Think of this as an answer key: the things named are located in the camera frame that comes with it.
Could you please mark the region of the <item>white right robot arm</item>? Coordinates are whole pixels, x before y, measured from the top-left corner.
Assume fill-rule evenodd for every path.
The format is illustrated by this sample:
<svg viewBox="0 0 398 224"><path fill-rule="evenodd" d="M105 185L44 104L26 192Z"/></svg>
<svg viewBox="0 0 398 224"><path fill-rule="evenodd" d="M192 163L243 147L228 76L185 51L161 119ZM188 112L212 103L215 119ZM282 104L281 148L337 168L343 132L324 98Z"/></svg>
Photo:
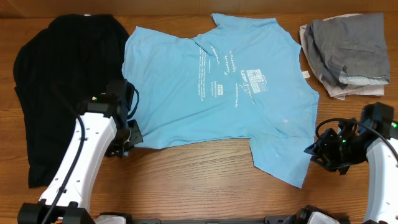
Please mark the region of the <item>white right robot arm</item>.
<svg viewBox="0 0 398 224"><path fill-rule="evenodd" d="M356 164L369 164L368 205L364 223L397 223L397 121L394 109L380 102L366 105L361 118L337 118L304 151L311 160L341 175Z"/></svg>

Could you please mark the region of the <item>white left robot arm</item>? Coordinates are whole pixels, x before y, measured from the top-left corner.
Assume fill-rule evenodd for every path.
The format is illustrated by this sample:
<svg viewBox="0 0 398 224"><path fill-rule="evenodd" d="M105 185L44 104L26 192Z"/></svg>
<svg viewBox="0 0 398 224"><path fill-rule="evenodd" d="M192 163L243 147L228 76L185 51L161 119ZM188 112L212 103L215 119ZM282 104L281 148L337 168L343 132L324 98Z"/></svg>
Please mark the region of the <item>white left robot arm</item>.
<svg viewBox="0 0 398 224"><path fill-rule="evenodd" d="M68 149L55 177L37 203L23 203L19 224L132 223L126 213L90 216L93 185L104 157L122 158L143 141L132 118L139 93L126 79L112 80L106 92L82 103Z"/></svg>

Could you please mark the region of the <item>light blue t-shirt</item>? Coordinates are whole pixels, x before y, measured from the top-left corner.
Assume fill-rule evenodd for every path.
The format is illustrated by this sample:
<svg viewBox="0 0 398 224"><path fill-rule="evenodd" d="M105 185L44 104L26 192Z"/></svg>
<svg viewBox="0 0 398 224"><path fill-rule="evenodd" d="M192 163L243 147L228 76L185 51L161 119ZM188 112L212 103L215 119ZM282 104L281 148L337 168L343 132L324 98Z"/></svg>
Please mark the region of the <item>light blue t-shirt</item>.
<svg viewBox="0 0 398 224"><path fill-rule="evenodd" d="M319 95L300 45L274 18L212 18L215 28L194 38L143 27L128 38L122 73L139 92L141 146L245 138L258 169L301 187Z"/></svg>

